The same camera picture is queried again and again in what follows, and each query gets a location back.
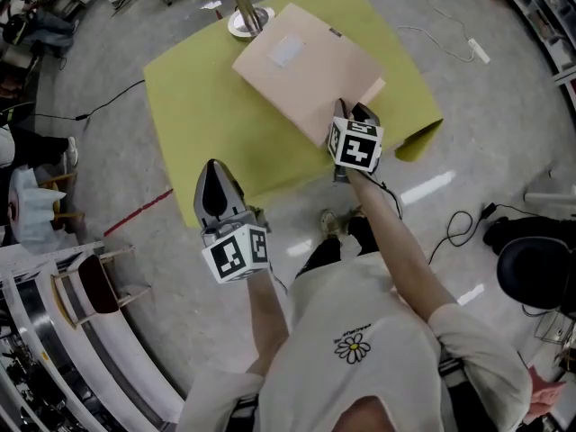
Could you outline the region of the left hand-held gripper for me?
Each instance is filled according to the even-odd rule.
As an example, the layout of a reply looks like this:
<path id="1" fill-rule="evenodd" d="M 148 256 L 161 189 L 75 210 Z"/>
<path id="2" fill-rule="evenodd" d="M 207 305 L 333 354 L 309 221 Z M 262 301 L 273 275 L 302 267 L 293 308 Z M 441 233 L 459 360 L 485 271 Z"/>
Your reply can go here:
<path id="1" fill-rule="evenodd" d="M 197 181 L 194 212 L 202 227 L 202 256 L 218 284 L 246 279 L 269 267 L 264 211 L 245 207 L 244 192 L 220 160 L 210 159 Z"/>

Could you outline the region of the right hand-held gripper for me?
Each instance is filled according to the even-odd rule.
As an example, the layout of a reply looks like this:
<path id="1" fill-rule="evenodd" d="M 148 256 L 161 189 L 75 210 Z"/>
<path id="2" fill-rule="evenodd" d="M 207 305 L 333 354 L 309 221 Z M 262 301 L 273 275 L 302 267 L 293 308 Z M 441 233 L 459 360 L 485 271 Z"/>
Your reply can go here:
<path id="1" fill-rule="evenodd" d="M 348 168 L 371 174 L 382 154 L 382 141 L 383 127 L 370 108 L 357 103 L 349 113 L 345 101 L 337 99 L 327 140 L 335 163 L 334 181 L 347 183 Z"/>

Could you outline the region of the person's left forearm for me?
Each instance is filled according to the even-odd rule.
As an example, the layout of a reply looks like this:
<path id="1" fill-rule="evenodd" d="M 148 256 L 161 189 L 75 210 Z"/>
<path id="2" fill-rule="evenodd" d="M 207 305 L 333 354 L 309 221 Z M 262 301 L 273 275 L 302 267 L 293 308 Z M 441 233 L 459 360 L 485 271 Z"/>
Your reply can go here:
<path id="1" fill-rule="evenodd" d="M 251 326 L 257 359 L 248 371 L 266 376 L 279 349 L 289 337 L 281 304 L 268 269 L 261 269 L 247 279 Z"/>

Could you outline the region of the person's right forearm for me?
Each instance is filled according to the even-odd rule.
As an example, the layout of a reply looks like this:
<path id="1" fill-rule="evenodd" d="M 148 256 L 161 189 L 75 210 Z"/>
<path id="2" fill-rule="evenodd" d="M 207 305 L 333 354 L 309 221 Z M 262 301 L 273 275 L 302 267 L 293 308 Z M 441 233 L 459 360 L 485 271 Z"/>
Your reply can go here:
<path id="1" fill-rule="evenodd" d="M 348 169 L 346 173 L 401 298 L 423 320 L 429 320 L 437 309 L 455 304 L 455 298 L 440 283 L 419 243 L 381 189 L 356 170 Z"/>

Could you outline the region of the yellow-green table cover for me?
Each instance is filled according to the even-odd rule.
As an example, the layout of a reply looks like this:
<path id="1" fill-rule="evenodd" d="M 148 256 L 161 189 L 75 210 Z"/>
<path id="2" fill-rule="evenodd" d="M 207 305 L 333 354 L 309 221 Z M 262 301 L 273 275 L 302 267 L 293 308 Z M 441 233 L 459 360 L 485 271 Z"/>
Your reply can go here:
<path id="1" fill-rule="evenodd" d="M 382 65 L 385 87 L 371 101 L 384 128 L 383 148 L 417 160 L 443 115 L 394 30 L 368 0 L 269 0 L 295 4 L 356 42 Z M 184 224 L 197 226 L 194 191 L 205 163 L 217 158 L 246 199 L 266 205 L 328 173 L 333 163 L 232 68 L 244 49 L 224 21 L 178 43 L 144 70 L 151 115 Z"/>

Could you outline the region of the person's left sneaker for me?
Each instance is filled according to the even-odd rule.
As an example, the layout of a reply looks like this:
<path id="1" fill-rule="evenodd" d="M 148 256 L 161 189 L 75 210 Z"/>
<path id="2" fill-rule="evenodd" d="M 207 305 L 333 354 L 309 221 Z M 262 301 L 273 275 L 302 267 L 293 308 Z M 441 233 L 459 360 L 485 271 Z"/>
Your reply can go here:
<path id="1" fill-rule="evenodd" d="M 337 216 L 326 209 L 320 214 L 320 228 L 324 239 L 338 239 L 348 236 L 347 217 Z"/>

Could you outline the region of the person's black trousers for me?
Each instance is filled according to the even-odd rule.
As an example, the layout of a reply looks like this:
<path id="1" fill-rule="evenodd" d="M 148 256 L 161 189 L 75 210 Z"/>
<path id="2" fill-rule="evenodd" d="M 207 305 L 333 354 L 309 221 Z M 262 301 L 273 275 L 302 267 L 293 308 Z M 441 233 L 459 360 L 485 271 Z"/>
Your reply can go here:
<path id="1" fill-rule="evenodd" d="M 364 215 L 354 215 L 344 227 L 344 233 L 352 236 L 360 246 L 359 257 L 379 251 L 370 224 Z M 336 234 L 328 234 L 310 255 L 296 278 L 313 269 L 328 266 L 340 260 L 341 241 Z"/>

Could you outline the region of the white power strip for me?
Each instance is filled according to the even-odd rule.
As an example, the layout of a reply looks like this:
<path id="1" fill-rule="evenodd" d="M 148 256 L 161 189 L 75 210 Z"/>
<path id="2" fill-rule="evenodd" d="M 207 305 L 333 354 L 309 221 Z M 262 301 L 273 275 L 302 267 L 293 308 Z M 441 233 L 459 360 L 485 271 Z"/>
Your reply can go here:
<path id="1" fill-rule="evenodd" d="M 474 38 L 468 40 L 468 45 L 472 49 L 473 57 L 480 59 L 486 65 L 491 62 L 491 58 Z"/>

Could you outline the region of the silver desk lamp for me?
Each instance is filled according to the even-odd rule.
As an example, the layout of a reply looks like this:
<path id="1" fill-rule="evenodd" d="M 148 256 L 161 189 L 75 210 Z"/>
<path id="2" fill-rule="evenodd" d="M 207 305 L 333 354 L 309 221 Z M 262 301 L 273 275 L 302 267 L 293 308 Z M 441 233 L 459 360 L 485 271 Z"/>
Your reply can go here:
<path id="1" fill-rule="evenodd" d="M 253 5 L 250 0 L 235 2 L 236 10 L 228 19 L 228 30 L 236 39 L 253 40 L 275 17 L 271 7 Z"/>

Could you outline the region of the wooden chair with brown seat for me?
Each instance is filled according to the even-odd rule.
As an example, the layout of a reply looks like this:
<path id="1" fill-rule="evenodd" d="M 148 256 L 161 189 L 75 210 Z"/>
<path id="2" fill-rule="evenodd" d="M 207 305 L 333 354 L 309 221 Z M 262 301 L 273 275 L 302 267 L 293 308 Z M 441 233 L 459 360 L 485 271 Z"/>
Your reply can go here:
<path id="1" fill-rule="evenodd" d="M 141 286 L 136 292 L 126 292 L 122 297 L 118 297 L 104 268 L 105 264 L 111 263 L 117 256 L 128 254 L 133 249 L 134 247 L 125 247 L 102 253 L 101 255 L 92 254 L 84 259 L 77 268 L 68 269 L 62 274 L 52 274 L 50 276 L 51 290 L 57 308 L 68 325 L 76 329 L 96 315 L 115 313 L 120 308 L 136 301 L 151 290 L 149 285 Z M 77 320 L 71 318 L 57 286 L 57 282 L 61 282 L 65 278 L 70 278 L 73 274 L 78 275 L 85 294 L 94 310 L 92 313 Z"/>

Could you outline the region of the light wooden chair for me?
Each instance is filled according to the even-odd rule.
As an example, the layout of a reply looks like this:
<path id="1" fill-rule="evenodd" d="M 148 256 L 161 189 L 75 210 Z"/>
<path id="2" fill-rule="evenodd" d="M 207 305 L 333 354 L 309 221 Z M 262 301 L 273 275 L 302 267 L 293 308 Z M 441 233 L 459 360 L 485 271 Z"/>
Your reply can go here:
<path id="1" fill-rule="evenodd" d="M 54 216 L 50 224 L 54 230 L 64 229 L 69 221 L 83 220 L 86 216 L 82 211 L 71 208 L 70 202 L 68 201 L 69 191 L 73 188 L 76 179 L 77 172 L 74 171 L 64 175 L 54 176 L 38 183 L 41 189 L 63 194 L 61 198 L 52 204 Z"/>

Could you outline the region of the person's white t-shirt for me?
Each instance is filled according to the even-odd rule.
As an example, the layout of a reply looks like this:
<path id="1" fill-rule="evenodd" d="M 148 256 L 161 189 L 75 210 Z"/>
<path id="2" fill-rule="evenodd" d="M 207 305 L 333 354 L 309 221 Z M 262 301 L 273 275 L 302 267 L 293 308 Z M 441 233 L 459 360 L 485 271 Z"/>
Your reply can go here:
<path id="1" fill-rule="evenodd" d="M 418 317 L 380 256 L 311 270 L 290 294 L 292 332 L 268 373 L 200 373 L 176 432 L 225 432 L 247 400 L 258 403 L 255 432 L 332 432 L 363 397 L 382 402 L 397 432 L 455 432 L 443 351 L 463 361 L 498 432 L 513 432 L 527 414 L 532 382 L 514 348 L 457 304 Z"/>

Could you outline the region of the round table with white cloth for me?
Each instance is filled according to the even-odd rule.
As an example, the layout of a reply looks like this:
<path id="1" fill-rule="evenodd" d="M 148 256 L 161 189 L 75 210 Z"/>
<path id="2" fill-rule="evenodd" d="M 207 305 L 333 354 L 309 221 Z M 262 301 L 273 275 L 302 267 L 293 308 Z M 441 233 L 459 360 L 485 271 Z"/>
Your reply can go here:
<path id="1" fill-rule="evenodd" d="M 62 249 L 67 233 L 55 231 L 52 204 L 63 193 L 39 188 L 34 170 L 27 166 L 16 168 L 11 175 L 8 202 L 15 219 L 10 219 L 13 236 L 28 252 L 37 256 Z"/>

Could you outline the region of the white curved counter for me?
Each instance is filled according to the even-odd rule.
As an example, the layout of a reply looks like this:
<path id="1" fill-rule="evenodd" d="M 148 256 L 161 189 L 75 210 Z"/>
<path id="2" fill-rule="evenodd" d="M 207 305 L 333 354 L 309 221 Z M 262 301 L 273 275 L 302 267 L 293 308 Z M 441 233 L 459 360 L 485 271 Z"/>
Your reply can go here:
<path id="1" fill-rule="evenodd" d="M 94 242 L 39 256 L 19 244 L 0 247 L 0 293 L 24 350 L 40 366 L 33 379 L 46 380 L 41 387 L 51 405 L 64 407 L 85 432 L 165 432 L 179 420 L 184 399 L 140 343 L 123 307 L 73 329 L 53 297 L 50 276 L 106 253 L 103 247 Z M 107 274 L 114 260 L 104 265 Z M 111 282 L 118 297 L 144 287 Z M 77 274 L 57 286 L 73 320 L 94 311 Z"/>

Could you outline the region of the white metal shelf rack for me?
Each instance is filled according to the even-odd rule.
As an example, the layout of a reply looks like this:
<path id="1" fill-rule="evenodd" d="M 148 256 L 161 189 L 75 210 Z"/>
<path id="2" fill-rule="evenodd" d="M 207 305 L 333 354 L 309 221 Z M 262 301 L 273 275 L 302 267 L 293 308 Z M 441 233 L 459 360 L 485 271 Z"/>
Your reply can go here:
<path id="1" fill-rule="evenodd" d="M 510 0 L 553 63 L 553 81 L 576 95 L 576 0 Z"/>

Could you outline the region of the black office chair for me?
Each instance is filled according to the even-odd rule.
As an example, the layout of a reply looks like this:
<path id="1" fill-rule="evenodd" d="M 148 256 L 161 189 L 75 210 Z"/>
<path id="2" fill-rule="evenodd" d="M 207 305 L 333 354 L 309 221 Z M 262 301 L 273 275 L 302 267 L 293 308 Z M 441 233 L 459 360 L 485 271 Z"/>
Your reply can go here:
<path id="1" fill-rule="evenodd" d="M 576 220 L 502 217 L 482 241 L 498 256 L 497 279 L 508 297 L 576 321 Z"/>

